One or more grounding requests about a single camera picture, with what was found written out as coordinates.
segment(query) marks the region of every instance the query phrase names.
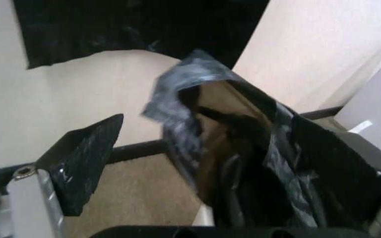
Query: black plastic bag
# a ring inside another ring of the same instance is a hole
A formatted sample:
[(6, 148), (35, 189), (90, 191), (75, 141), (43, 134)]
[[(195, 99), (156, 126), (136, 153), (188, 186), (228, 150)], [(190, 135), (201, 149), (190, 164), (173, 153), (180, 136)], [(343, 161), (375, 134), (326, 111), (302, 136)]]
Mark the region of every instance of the black plastic bag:
[(232, 67), (268, 0), (13, 0), (29, 68), (101, 51), (183, 59), (201, 48)]
[(158, 78), (143, 114), (217, 226), (364, 230), (381, 205), (360, 154), (202, 51)]
[(98, 186), (123, 125), (116, 114), (88, 127), (67, 132), (37, 161), (49, 172), (65, 216), (79, 216)]

